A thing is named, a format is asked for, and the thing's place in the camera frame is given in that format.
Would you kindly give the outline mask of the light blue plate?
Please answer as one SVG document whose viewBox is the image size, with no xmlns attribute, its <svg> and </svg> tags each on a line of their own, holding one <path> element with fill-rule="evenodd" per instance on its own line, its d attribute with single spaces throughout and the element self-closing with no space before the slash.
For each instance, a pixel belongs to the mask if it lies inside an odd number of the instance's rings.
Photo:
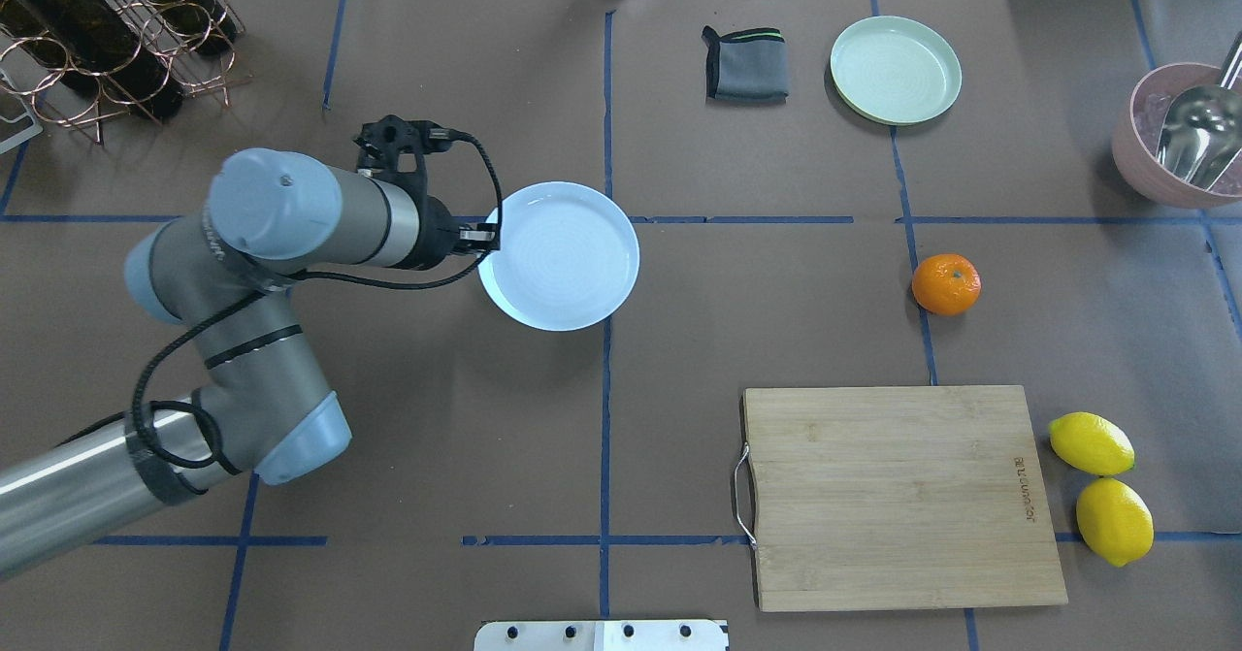
<svg viewBox="0 0 1242 651">
<path fill-rule="evenodd" d="M 575 181 L 540 181 L 505 196 L 484 222 L 501 225 L 501 248 L 479 263 L 479 283 L 510 319 L 568 332 L 612 316 L 638 280 L 630 217 L 604 193 Z"/>
</svg>

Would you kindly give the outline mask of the orange fruit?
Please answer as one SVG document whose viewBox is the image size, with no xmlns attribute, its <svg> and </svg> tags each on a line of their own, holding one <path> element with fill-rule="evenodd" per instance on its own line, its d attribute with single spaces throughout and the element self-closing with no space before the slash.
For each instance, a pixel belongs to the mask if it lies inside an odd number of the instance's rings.
<svg viewBox="0 0 1242 651">
<path fill-rule="evenodd" d="M 960 253 L 936 253 L 915 267 L 910 288 L 923 311 L 960 316 L 979 302 L 982 280 L 970 258 Z"/>
</svg>

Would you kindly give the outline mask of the green plate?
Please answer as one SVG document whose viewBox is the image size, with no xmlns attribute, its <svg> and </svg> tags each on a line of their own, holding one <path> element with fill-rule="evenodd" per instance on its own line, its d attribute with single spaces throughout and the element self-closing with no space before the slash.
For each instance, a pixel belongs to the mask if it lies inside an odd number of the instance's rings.
<svg viewBox="0 0 1242 651">
<path fill-rule="evenodd" d="M 862 17 L 833 41 L 828 73 L 840 98 L 884 125 L 917 125 L 946 113 L 963 91 L 958 52 L 910 17 Z"/>
</svg>

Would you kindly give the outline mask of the folded grey cloth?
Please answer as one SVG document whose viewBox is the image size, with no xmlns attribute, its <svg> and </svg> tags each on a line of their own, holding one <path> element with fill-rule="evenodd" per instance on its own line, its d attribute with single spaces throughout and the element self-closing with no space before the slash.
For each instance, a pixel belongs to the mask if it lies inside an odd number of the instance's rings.
<svg viewBox="0 0 1242 651">
<path fill-rule="evenodd" d="M 780 29 L 759 27 L 720 35 L 703 27 L 705 98 L 739 104 L 777 104 L 790 94 L 787 45 Z"/>
</svg>

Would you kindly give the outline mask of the bamboo cutting board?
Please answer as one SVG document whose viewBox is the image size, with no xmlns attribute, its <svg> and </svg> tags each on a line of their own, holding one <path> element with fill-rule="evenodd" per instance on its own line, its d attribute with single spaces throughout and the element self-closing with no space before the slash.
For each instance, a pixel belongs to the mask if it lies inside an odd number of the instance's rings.
<svg viewBox="0 0 1242 651">
<path fill-rule="evenodd" d="M 750 388 L 758 608 L 1068 603 L 1025 389 Z"/>
</svg>

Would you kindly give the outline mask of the middle dark wine bottle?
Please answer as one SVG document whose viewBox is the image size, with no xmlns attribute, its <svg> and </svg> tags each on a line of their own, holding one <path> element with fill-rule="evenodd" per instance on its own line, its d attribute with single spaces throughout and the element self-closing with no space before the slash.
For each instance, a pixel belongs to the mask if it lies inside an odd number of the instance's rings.
<svg viewBox="0 0 1242 651">
<path fill-rule="evenodd" d="M 75 60 L 94 75 L 111 102 L 133 116 L 169 121 L 183 107 L 183 86 L 108 0 L 17 0 Z"/>
</svg>

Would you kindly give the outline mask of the front dark wine bottle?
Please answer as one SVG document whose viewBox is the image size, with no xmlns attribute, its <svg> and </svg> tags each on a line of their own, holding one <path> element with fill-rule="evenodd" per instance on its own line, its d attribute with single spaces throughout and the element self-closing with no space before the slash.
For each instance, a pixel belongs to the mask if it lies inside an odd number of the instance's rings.
<svg viewBox="0 0 1242 651">
<path fill-rule="evenodd" d="M 67 51 L 50 36 L 48 29 L 21 1 L 1 0 L 1 29 L 7 37 L 19 41 L 19 48 L 48 70 L 48 75 L 57 77 L 60 84 L 75 89 L 75 84 L 68 81 L 71 70 Z"/>
</svg>

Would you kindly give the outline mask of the left yellow lemon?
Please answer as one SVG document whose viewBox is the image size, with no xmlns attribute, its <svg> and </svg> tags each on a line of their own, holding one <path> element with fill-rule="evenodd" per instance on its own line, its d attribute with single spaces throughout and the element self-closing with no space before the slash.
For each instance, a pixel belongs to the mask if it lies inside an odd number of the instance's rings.
<svg viewBox="0 0 1242 651">
<path fill-rule="evenodd" d="M 1098 477 L 1134 470 L 1135 448 L 1122 427 L 1095 412 L 1068 412 L 1048 424 L 1049 446 L 1064 463 Z"/>
</svg>

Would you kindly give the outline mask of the yellow lemon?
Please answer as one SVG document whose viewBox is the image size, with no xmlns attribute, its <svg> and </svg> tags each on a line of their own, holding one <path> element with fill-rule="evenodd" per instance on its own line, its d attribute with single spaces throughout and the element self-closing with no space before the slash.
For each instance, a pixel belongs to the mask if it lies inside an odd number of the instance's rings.
<svg viewBox="0 0 1242 651">
<path fill-rule="evenodd" d="M 1081 492 L 1074 516 L 1084 544 L 1110 567 L 1126 567 L 1153 550 L 1153 512 L 1122 480 L 1093 480 Z"/>
<path fill-rule="evenodd" d="M 1134 470 L 1135 448 L 1122 427 L 1095 412 L 1068 412 L 1048 424 L 1049 446 L 1064 463 L 1098 477 Z"/>
</svg>

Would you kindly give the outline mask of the pink bowl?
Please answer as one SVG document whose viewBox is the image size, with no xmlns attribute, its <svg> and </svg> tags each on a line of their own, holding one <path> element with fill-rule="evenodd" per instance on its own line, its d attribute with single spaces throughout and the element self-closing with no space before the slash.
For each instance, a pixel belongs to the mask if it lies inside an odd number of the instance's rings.
<svg viewBox="0 0 1242 651">
<path fill-rule="evenodd" d="M 1175 94 L 1218 76 L 1216 66 L 1180 62 L 1144 75 L 1122 108 L 1112 135 L 1112 157 L 1126 185 L 1153 203 L 1189 210 L 1240 205 L 1240 157 L 1235 157 L 1212 188 L 1194 188 L 1167 173 L 1155 147 L 1167 104 Z"/>
</svg>

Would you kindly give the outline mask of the right yellow lemon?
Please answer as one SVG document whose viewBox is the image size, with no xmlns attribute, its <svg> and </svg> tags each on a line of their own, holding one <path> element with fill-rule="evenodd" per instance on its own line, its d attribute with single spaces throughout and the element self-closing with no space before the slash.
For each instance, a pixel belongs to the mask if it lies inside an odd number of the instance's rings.
<svg viewBox="0 0 1242 651">
<path fill-rule="evenodd" d="M 1153 512 L 1122 480 L 1093 480 L 1081 492 L 1074 516 L 1084 544 L 1110 567 L 1126 567 L 1153 550 Z"/>
</svg>

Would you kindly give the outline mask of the metal scoop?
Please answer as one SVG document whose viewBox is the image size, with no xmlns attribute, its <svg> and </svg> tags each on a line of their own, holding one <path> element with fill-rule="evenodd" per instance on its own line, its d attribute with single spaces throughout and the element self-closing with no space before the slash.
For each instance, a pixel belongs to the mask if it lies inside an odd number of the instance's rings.
<svg viewBox="0 0 1242 651">
<path fill-rule="evenodd" d="M 1167 104 L 1158 140 L 1159 164 L 1177 179 L 1210 191 L 1241 147 L 1241 36 L 1212 83 L 1190 86 Z"/>
</svg>

